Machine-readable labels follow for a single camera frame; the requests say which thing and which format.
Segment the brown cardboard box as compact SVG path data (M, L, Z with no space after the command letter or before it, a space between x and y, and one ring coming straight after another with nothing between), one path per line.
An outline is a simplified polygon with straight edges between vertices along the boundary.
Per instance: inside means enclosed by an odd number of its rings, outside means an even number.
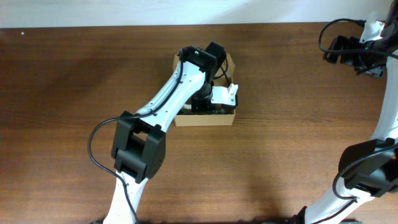
M217 71L212 86L229 87L233 83L235 64L230 54L227 54L226 60L221 68ZM231 126L236 116L236 109L227 110L220 105L216 106L216 110L210 112L194 113L192 111L192 101L189 98L183 105L178 115L174 118L176 126Z

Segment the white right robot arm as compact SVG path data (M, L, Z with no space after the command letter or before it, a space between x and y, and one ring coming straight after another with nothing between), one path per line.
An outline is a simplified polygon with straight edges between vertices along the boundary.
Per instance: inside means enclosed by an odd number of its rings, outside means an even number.
M371 15L355 24L363 27L360 38L339 35L319 48L324 60L352 66L357 75L387 74L379 121L369 141L345 149L331 188L291 223L341 223L364 203L397 192L397 2L385 21Z

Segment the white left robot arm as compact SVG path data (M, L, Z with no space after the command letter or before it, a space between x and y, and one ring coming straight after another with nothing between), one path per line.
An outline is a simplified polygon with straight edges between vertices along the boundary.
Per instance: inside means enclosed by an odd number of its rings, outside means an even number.
M116 186L104 223L137 223L136 210L147 181L165 159L166 132L187 100L205 86L205 72L179 62L156 96L136 114L117 118L111 150Z

